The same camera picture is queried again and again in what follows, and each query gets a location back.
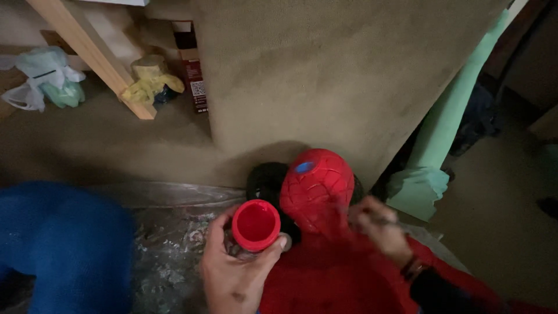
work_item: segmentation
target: hand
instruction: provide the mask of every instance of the hand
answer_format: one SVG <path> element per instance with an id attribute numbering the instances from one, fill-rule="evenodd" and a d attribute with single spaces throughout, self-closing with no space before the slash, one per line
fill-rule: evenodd
<path id="1" fill-rule="evenodd" d="M 287 243 L 284 236 L 257 257 L 240 260 L 227 254 L 223 226 L 238 206 L 228 209 L 209 225 L 200 274 L 211 314 L 255 314 L 263 283 Z"/>
<path id="2" fill-rule="evenodd" d="M 368 235 L 389 259 L 403 268 L 413 257 L 405 233 L 397 224 L 397 214 L 373 196 L 349 208 L 349 223 Z"/>

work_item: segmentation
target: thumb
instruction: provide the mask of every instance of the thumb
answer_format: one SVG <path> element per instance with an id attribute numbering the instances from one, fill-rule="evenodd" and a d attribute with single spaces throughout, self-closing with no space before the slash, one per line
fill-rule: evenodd
<path id="1" fill-rule="evenodd" d="M 262 267 L 262 270 L 265 273 L 269 273 L 275 263 L 281 257 L 281 253 L 283 252 L 283 248 L 287 245 L 287 238 L 283 235 L 277 237 L 277 240 L 266 248 L 263 252 L 261 252 L 256 261 Z"/>

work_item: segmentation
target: blue fabric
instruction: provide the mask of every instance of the blue fabric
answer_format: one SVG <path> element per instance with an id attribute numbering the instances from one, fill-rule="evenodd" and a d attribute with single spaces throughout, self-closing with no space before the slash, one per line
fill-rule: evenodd
<path id="1" fill-rule="evenodd" d="M 0 280 L 37 276 L 28 313 L 127 314 L 134 223 L 108 199 L 52 182 L 0 189 Z"/>

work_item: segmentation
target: red bottle cap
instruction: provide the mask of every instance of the red bottle cap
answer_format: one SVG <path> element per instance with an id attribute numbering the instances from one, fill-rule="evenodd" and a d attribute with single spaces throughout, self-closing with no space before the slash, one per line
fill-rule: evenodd
<path id="1" fill-rule="evenodd" d="M 233 237 L 244 249 L 261 251 L 279 236 L 281 221 L 273 205 L 261 199 L 242 204 L 233 216 Z"/>

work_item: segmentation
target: qr code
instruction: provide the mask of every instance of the qr code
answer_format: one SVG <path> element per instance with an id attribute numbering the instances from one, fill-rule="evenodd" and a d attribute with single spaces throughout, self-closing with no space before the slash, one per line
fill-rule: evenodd
<path id="1" fill-rule="evenodd" d="M 192 95 L 205 95 L 204 81 L 201 80 L 199 82 L 191 82 L 190 86 L 192 86 Z"/>

